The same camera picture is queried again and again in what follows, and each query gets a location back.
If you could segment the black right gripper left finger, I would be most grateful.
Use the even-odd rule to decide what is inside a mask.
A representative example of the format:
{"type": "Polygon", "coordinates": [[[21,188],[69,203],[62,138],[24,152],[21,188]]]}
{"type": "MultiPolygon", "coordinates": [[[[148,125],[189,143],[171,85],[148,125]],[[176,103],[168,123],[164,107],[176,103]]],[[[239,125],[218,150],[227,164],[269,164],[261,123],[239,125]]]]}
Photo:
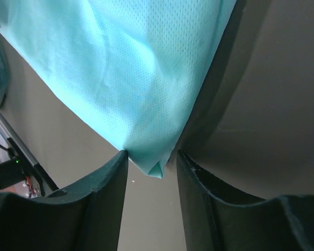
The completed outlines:
{"type": "Polygon", "coordinates": [[[0,192],[0,250],[116,250],[128,153],[46,197],[0,192]]]}

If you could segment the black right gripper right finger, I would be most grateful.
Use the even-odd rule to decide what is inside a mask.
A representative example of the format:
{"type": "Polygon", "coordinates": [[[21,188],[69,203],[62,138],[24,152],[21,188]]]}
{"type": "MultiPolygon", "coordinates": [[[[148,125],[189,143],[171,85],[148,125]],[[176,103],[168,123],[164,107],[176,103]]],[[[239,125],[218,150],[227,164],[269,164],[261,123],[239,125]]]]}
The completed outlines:
{"type": "Polygon", "coordinates": [[[188,250],[314,250],[314,195],[262,199],[177,154],[188,250]]]}

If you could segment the teal green t shirt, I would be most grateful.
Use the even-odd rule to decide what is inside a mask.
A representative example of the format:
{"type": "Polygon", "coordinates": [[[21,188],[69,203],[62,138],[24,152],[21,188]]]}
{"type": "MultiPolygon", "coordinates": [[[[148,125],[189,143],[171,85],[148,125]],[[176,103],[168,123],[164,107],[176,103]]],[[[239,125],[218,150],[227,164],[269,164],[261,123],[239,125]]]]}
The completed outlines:
{"type": "Polygon", "coordinates": [[[162,178],[235,1],[0,1],[0,34],[82,121],[162,178]]]}

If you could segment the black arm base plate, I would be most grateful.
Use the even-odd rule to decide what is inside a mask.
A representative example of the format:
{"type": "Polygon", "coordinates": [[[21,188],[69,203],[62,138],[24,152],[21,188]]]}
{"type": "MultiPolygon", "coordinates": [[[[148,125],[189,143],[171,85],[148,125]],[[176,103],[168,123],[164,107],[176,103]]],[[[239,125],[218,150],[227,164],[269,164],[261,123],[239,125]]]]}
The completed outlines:
{"type": "Polygon", "coordinates": [[[58,190],[40,163],[32,158],[28,149],[23,149],[12,137],[6,139],[8,147],[0,148],[9,160],[0,163],[0,191],[12,190],[25,198],[45,197],[58,190]]]}

